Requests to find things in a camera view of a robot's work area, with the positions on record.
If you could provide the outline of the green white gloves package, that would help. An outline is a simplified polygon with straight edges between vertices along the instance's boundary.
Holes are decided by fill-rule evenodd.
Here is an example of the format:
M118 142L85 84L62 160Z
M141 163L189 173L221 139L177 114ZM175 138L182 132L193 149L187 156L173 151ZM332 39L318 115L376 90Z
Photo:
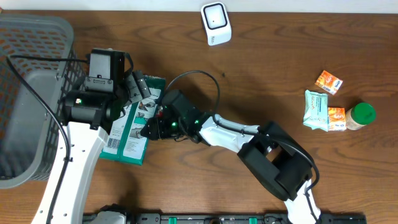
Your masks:
M156 99L163 93L165 79L145 76L151 96L124 108L125 112L113 122L111 134L99 157L127 164L143 164L148 139L141 135L141 129L157 112Z

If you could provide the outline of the white mint wipes pack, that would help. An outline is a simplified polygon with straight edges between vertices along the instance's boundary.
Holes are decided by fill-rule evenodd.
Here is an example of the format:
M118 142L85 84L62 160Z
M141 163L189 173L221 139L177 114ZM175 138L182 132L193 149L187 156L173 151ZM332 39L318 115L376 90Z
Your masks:
M312 130L328 131L328 95L326 93L305 91L303 125Z

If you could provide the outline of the orange small box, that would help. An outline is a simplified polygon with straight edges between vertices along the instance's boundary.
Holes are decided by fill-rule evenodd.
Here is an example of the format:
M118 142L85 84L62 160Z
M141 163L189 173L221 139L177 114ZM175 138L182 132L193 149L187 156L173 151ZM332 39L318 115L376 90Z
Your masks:
M344 108L328 108L328 130L345 131L346 115Z
M326 92L335 95L343 84L343 81L324 70L317 78L315 84Z

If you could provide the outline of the green lid jar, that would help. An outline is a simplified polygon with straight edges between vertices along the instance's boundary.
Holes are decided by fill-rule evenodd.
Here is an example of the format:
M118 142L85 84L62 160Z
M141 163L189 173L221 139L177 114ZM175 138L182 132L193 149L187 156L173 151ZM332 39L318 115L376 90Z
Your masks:
M376 119L376 111L369 103L359 103L346 112L346 127L359 130Z

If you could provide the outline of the red snack stick packet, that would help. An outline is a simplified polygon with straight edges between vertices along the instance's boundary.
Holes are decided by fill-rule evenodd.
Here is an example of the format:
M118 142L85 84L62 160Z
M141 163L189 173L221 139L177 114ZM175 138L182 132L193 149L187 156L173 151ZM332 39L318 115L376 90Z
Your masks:
M157 118L161 118L161 117L163 117L163 106L158 106L158 108L157 108L157 112L156 112L156 115L155 115Z

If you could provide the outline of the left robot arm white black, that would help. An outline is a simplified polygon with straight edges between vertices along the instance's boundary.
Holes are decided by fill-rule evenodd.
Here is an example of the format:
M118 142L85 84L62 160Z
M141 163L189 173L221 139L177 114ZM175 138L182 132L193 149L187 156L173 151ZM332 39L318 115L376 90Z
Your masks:
M49 180L32 223L82 223L92 175L108 139L103 129L71 122L60 128L67 141L58 141Z

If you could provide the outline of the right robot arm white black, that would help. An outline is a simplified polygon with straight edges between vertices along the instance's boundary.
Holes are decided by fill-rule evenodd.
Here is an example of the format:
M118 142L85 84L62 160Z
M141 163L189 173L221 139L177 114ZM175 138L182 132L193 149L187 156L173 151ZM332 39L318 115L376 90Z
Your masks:
M320 174L313 158L275 123L248 126L218 114L163 114L140 131L152 141L180 137L233 151L259 183L283 201L290 223L320 223L312 189Z

